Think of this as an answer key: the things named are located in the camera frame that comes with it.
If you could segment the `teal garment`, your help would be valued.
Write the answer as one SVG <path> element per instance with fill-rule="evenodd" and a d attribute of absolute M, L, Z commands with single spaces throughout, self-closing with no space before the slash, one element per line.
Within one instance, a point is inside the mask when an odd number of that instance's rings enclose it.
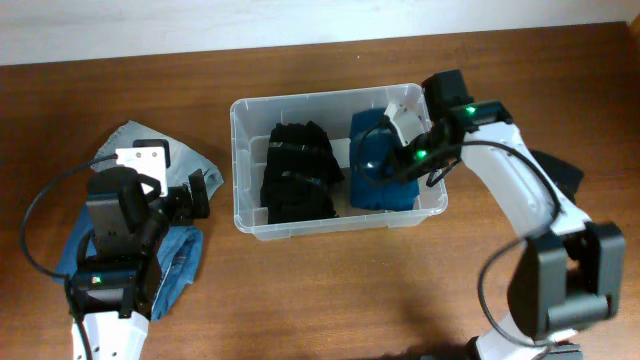
<path fill-rule="evenodd" d="M 383 120 L 384 111 L 384 108 L 374 108 L 352 116 L 349 147 L 350 204 L 354 208 L 371 211 L 409 211 L 414 208 L 415 199 L 419 195 L 416 181 L 374 186 L 355 169 L 360 140 L 369 128 Z M 397 137 L 386 128 L 377 128 L 367 136 L 360 152 L 360 166 L 369 178 L 375 181 L 382 179 L 383 162 L 396 141 Z"/>

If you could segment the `black garment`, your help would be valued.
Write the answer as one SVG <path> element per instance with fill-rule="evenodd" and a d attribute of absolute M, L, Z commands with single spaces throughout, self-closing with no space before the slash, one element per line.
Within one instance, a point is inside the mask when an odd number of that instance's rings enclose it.
<path fill-rule="evenodd" d="M 260 202 L 270 224 L 337 216 L 330 191 L 344 180 L 327 133 L 316 123 L 271 131 Z"/>

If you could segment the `dark grey garment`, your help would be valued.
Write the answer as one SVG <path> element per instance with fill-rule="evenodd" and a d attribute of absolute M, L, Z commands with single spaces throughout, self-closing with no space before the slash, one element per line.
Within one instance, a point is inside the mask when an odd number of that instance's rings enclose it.
<path fill-rule="evenodd" d="M 579 190 L 580 183 L 584 179 L 585 173 L 575 165 L 551 154 L 538 150 L 532 150 L 531 154 L 555 186 L 567 199 L 575 204 L 575 196 Z"/>

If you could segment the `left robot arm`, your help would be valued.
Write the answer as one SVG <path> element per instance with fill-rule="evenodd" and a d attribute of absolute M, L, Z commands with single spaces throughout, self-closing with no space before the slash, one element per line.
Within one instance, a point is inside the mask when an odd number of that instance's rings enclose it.
<path fill-rule="evenodd" d="M 137 359 L 149 325 L 168 314 L 195 279 L 210 214 L 205 179 L 161 196 L 158 180 L 128 167 L 96 173 L 66 259 L 64 290 L 77 359 Z"/>

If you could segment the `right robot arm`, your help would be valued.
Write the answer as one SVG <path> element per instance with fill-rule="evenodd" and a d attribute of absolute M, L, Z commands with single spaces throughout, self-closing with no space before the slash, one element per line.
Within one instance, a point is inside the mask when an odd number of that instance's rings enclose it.
<path fill-rule="evenodd" d="M 571 337 L 619 309 L 625 239 L 595 223 L 573 198 L 581 172 L 531 153 L 498 100 L 477 102 L 458 70 L 422 84 L 430 127 L 406 105 L 390 103 L 383 123 L 399 139 L 392 180 L 421 176 L 435 185 L 457 164 L 487 187 L 515 240 L 482 265 L 477 296 L 490 330 L 469 340 L 468 359 L 581 359 Z"/>

